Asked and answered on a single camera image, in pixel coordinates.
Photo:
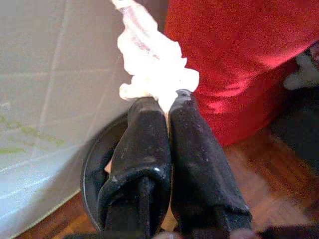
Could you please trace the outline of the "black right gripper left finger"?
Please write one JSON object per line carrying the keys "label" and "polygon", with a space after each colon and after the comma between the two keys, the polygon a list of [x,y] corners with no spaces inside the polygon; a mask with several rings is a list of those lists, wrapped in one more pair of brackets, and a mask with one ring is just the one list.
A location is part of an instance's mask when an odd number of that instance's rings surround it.
{"label": "black right gripper left finger", "polygon": [[164,113],[153,98],[137,99],[128,110],[128,127],[98,194],[100,227],[151,239],[166,216],[170,188],[171,156]]}

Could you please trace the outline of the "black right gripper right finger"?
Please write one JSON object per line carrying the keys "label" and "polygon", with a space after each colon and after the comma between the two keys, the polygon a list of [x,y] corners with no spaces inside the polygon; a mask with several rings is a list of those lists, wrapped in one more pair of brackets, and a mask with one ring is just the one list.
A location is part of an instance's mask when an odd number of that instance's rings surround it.
{"label": "black right gripper right finger", "polygon": [[185,237],[229,236],[250,229],[252,215],[227,157],[188,90],[169,112],[172,145],[171,210]]}

